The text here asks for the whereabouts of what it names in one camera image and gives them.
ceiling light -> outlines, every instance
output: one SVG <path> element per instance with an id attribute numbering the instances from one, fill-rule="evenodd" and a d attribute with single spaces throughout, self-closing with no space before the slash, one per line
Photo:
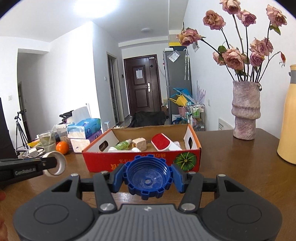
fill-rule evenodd
<path id="1" fill-rule="evenodd" d="M 116 9 L 118 0 L 77 0 L 74 11 L 85 18 L 100 18 Z"/>
<path id="2" fill-rule="evenodd" d="M 152 29 L 151 28 L 143 28 L 143 29 L 141 29 L 141 32 L 143 32 L 143 33 L 148 33 L 148 32 L 150 32 Z"/>

white bottle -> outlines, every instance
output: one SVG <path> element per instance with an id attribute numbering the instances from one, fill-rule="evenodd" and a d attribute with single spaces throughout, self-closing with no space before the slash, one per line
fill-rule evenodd
<path id="1" fill-rule="evenodd" d="M 192 114 L 190 115 L 190 125 L 193 126 L 193 117 L 192 117 Z"/>

pink basket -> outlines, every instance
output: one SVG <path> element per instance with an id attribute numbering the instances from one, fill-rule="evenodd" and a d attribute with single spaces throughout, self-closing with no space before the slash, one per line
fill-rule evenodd
<path id="1" fill-rule="evenodd" d="M 186 117 L 186 107 L 178 107 L 179 114 L 183 117 Z"/>

yellow watering can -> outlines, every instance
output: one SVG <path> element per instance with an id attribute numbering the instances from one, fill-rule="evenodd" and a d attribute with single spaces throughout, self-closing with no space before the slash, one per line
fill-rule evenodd
<path id="1" fill-rule="evenodd" d="M 188 100 L 184 97 L 184 95 L 177 95 L 177 96 L 178 98 L 176 100 L 172 98 L 170 98 L 170 100 L 178 106 L 186 106 L 186 103 L 188 102 Z"/>

green bottle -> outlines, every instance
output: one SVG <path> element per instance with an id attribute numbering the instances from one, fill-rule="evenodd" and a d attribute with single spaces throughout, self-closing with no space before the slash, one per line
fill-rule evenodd
<path id="1" fill-rule="evenodd" d="M 119 142 L 115 148 L 117 150 L 126 150 L 128 148 L 128 146 L 131 144 L 131 139 L 128 139 L 126 141 L 122 141 L 122 142 Z"/>

